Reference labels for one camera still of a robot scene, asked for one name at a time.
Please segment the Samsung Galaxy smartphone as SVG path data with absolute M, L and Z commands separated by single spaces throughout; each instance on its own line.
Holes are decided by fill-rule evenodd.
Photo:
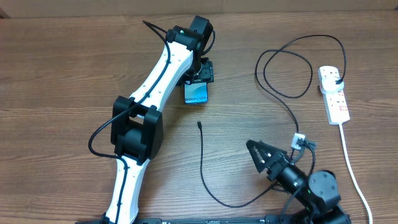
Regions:
M 202 104 L 208 102 L 207 83 L 184 84 L 184 102 L 190 104 Z

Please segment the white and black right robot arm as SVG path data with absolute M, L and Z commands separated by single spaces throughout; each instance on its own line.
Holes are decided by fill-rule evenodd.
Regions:
M 266 171 L 270 181 L 291 194 L 280 214 L 264 217 L 266 223 L 351 223 L 339 205 L 341 196 L 334 173 L 320 170 L 306 174 L 284 150 L 253 140 L 246 146 L 257 171 Z

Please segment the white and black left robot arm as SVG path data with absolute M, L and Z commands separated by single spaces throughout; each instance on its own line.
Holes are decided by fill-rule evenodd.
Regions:
M 163 30 L 146 23 L 164 42 L 162 55 L 145 82 L 125 98 L 117 97 L 113 115 L 93 135 L 111 126 L 111 144 L 117 162 L 113 197 L 98 223 L 134 223 L 148 163 L 157 155 L 163 138 L 162 111 L 178 85 L 185 87 L 187 104 L 208 101 L 207 84 L 213 82 L 213 64 L 206 54 L 215 41 L 210 21 L 195 16 L 190 27 Z

